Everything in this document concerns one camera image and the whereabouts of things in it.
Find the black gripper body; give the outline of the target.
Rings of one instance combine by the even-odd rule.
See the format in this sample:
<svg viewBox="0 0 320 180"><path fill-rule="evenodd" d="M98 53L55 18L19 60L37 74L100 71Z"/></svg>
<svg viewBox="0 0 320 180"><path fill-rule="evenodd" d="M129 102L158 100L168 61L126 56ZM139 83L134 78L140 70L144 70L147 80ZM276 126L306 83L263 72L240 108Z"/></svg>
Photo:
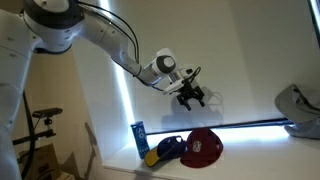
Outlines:
<svg viewBox="0 0 320 180"><path fill-rule="evenodd" d="M179 100L189 100L191 98L200 100L202 90L199 86L193 87L189 81L185 81L183 87L178 90L177 98Z"/></svg>

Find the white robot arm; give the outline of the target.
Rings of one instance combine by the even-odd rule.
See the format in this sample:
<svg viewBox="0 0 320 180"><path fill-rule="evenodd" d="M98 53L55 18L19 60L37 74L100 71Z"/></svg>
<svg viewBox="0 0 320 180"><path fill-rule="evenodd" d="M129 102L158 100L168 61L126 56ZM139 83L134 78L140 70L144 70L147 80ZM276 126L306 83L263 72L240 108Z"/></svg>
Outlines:
<svg viewBox="0 0 320 180"><path fill-rule="evenodd" d="M175 93L181 105L187 106L191 98L203 100L202 90L192 85L195 75L182 74L170 49L159 50L153 61L141 66L136 36L124 32L106 12L79 0L23 0L19 14L0 10L1 180L22 180L11 133L34 53L62 54L75 38L84 38L146 86L154 88L167 78L170 85L163 92Z"/></svg>

